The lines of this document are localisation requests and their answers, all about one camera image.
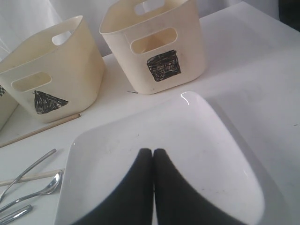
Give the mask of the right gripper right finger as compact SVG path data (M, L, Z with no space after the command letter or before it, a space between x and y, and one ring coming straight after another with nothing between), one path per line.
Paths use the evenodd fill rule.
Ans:
M153 153L159 225L244 225L200 195L180 174L165 149Z

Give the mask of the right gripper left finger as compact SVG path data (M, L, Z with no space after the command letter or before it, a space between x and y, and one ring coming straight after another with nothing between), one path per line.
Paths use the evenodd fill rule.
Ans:
M152 151L140 149L119 185L75 225L151 225L153 216Z

